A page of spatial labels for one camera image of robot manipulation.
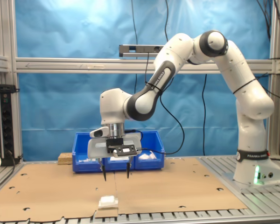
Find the slotted metal surface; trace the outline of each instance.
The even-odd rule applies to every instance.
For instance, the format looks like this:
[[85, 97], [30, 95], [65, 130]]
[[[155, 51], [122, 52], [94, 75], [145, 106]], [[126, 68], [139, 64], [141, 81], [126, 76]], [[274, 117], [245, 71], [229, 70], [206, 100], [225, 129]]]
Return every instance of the slotted metal surface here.
[[[252, 189], [243, 194], [232, 188], [221, 176], [233, 173], [236, 166], [235, 156], [197, 157], [198, 160], [213, 172], [219, 180], [237, 196], [248, 209], [213, 210], [118, 215], [115, 218], [74, 218], [64, 219], [47, 224], [88, 224], [88, 223], [280, 223], [280, 187]], [[24, 165], [17, 166], [16, 172]], [[0, 180], [5, 178], [12, 168], [0, 168]], [[26, 222], [8, 222], [4, 224], [39, 224]]]

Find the blue curtain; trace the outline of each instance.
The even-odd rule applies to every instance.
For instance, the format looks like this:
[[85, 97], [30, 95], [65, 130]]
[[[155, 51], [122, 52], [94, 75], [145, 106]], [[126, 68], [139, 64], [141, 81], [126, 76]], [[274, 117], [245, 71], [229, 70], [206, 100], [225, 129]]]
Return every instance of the blue curtain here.
[[[130, 0], [16, 0], [19, 57], [119, 58], [120, 44], [135, 44]], [[133, 0], [138, 44], [165, 44], [165, 0]], [[251, 0], [168, 0], [167, 34], [196, 37], [216, 29], [233, 40], [246, 59], [267, 59], [264, 16]], [[99, 95], [110, 88], [133, 93], [134, 74], [19, 74], [24, 159], [56, 160], [70, 152], [76, 132], [100, 127]], [[261, 80], [267, 86], [267, 79]], [[185, 130], [176, 156], [202, 155], [204, 74], [177, 75], [163, 95]], [[144, 86], [138, 75], [137, 90]], [[205, 88], [207, 155], [235, 154], [238, 144], [235, 97], [221, 75], [209, 74]], [[159, 131], [167, 152], [182, 132], [158, 103], [145, 122], [126, 128]]]

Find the blue storage crate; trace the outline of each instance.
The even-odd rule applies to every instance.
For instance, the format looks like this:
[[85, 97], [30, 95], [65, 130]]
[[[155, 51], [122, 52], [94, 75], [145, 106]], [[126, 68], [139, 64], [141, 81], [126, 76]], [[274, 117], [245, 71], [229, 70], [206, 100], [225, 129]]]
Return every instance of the blue storage crate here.
[[[141, 141], [142, 148], [152, 149], [154, 151], [164, 153], [164, 146], [157, 131], [143, 132], [143, 139]], [[153, 152], [156, 159], [140, 160], [139, 157], [143, 154], [150, 155], [149, 150], [143, 150], [141, 154], [135, 156], [135, 169], [136, 170], [152, 170], [162, 169], [164, 167], [165, 155]]]
[[102, 172], [98, 160], [87, 161], [88, 160], [87, 147], [88, 147], [89, 140], [90, 140], [89, 133], [76, 133], [73, 151], [72, 151], [73, 171], [76, 173]]
[[[72, 160], [73, 171], [80, 172], [102, 172], [98, 161], [88, 161], [87, 147], [90, 140], [89, 133], [76, 133]], [[143, 132], [143, 139], [141, 141], [142, 148], [149, 148], [159, 152], [165, 152], [164, 146], [157, 131]], [[150, 154], [149, 150], [143, 150], [141, 154], [135, 156], [132, 160], [131, 170], [152, 170], [162, 169], [164, 167], [164, 155], [154, 153], [156, 159], [154, 160], [139, 160], [139, 156], [144, 153]], [[126, 163], [128, 161], [111, 161], [110, 158], [104, 158], [102, 163], [105, 165], [106, 171], [126, 170]]]

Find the wooden block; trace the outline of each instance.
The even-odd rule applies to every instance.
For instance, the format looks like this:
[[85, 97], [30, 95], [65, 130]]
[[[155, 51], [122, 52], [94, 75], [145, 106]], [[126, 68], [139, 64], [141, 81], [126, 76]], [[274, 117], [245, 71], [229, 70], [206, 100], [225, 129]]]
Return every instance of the wooden block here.
[[70, 165], [72, 164], [71, 153], [61, 153], [58, 157], [58, 165]]

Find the cardboard surface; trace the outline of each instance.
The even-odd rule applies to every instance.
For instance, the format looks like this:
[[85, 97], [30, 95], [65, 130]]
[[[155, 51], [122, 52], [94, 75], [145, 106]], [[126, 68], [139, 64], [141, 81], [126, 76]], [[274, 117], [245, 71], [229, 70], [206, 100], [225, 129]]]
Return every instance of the cardboard surface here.
[[116, 195], [114, 173], [105, 182], [102, 174], [74, 174], [72, 166], [26, 165], [0, 191], [0, 221], [91, 217], [106, 195]]
[[196, 158], [167, 159], [162, 171], [134, 171], [128, 181], [116, 173], [115, 181], [119, 214], [247, 208]]
[[[118, 209], [98, 210], [114, 195]], [[72, 166], [24, 166], [0, 191], [0, 221], [52, 222], [64, 218], [118, 214], [245, 209], [196, 158], [167, 159], [158, 171], [74, 174]]]

